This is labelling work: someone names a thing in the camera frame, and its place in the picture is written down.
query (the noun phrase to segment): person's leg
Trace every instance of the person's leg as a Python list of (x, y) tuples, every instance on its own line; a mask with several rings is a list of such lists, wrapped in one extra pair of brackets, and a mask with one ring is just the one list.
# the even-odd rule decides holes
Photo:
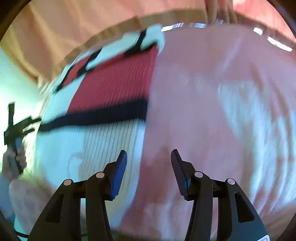
[(51, 194), (26, 180), (16, 179), (10, 183), (9, 196), (16, 218), (26, 234), (30, 234)]

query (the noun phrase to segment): white label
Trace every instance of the white label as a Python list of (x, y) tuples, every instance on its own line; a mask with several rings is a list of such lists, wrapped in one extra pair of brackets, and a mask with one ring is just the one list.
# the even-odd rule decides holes
[(264, 236), (262, 239), (259, 239), (257, 241), (270, 241), (270, 238), (268, 235)]

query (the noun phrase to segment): human hand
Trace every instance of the human hand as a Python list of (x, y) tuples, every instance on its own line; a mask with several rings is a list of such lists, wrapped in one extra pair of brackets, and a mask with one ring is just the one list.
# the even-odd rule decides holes
[[(13, 172), (10, 167), (10, 158), (15, 158), (15, 152), (12, 150), (7, 150), (3, 154), (3, 161), (2, 161), (2, 175), (6, 177), (9, 181), (12, 181), (13, 179), (17, 178), (13, 175)], [(17, 150), (17, 156), (16, 161), (20, 163), (20, 166), (22, 168), (25, 168), (27, 166), (26, 157), (25, 157), (25, 148), (22, 145), (20, 149)]]

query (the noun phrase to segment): white wall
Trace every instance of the white wall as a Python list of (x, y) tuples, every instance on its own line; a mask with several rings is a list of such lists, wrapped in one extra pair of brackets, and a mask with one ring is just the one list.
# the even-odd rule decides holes
[(36, 117), (40, 110), (40, 100), (37, 86), (9, 60), (0, 48), (0, 156), (7, 149), (7, 146), (4, 146), (3, 132), (8, 123), (8, 103), (15, 101), (14, 122), (16, 123), (29, 115)]

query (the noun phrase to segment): curtain fold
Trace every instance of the curtain fold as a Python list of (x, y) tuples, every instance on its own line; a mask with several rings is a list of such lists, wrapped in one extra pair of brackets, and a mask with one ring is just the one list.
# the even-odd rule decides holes
[[(234, 10), (247, 16), (249, 2), (252, 0), (32, 0), (15, 18), (0, 45), (34, 82), (38, 77), (50, 82), (79, 53), (117, 40), (125, 32), (155, 23), (215, 23), (217, 18), (224, 23), (237, 23)], [(267, 15), (275, 16), (271, 5), (265, 10)], [(254, 12), (251, 16), (258, 19)], [(281, 33), (292, 39), (288, 26), (264, 23), (281, 28)]]

